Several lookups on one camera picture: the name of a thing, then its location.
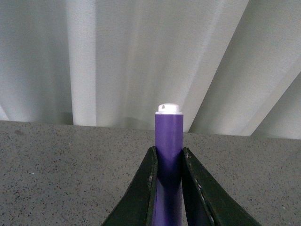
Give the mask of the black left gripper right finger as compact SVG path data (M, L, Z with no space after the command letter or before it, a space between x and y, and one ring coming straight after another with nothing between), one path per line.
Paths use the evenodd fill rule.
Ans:
M182 193L190 226L259 226L187 147L182 158Z

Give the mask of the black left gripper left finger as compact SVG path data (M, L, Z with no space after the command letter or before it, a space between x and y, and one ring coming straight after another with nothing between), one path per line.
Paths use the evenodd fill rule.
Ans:
M150 147L128 189L104 226L151 226L157 190L158 159Z

